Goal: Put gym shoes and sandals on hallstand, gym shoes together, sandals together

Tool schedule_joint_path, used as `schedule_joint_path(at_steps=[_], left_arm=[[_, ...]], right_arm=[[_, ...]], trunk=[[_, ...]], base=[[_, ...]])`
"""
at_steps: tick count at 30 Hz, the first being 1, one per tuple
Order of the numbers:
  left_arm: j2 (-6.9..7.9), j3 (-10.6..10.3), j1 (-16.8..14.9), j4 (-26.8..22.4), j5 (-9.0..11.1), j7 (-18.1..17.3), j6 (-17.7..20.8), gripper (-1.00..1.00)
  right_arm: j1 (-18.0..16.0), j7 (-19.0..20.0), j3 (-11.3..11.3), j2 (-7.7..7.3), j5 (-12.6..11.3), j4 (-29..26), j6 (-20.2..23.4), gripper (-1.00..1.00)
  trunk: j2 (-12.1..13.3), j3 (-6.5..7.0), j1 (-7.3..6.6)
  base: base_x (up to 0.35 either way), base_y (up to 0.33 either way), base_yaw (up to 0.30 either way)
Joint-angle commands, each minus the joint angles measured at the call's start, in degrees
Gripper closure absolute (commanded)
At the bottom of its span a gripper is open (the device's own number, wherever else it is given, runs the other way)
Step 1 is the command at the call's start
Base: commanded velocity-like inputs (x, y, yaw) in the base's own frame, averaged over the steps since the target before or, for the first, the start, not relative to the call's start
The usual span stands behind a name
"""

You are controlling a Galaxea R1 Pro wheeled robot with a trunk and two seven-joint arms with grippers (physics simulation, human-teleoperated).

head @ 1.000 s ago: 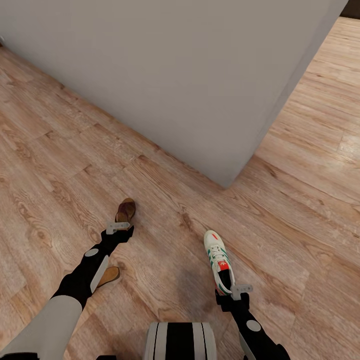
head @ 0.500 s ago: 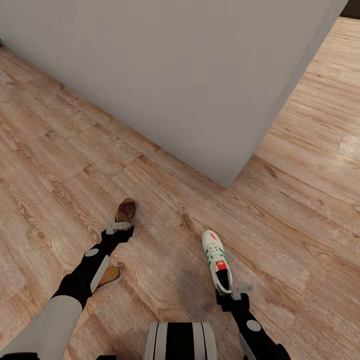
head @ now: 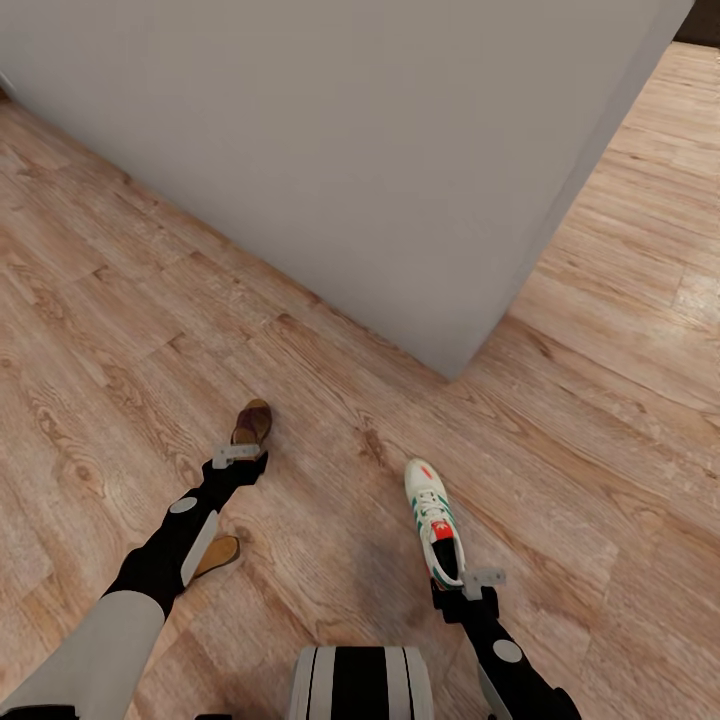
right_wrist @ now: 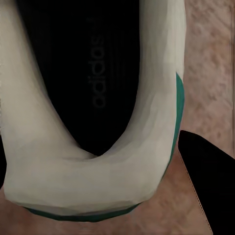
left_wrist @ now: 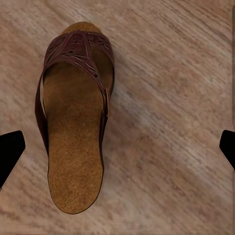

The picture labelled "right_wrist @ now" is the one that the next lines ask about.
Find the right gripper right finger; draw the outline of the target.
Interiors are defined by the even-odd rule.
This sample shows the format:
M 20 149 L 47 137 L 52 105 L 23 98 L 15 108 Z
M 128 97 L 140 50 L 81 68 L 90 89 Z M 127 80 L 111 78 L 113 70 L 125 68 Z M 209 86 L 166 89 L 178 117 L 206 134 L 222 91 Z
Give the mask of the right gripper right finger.
M 214 235 L 235 235 L 235 159 L 198 134 L 178 140 L 187 171 Z

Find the gym shoe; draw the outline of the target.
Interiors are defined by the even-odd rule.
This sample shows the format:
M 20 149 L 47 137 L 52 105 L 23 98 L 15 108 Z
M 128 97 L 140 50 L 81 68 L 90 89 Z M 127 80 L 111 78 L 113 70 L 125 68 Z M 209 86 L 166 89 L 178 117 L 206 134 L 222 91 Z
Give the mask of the gym shoe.
M 57 221 L 157 191 L 184 103 L 184 0 L 0 0 L 5 197 Z

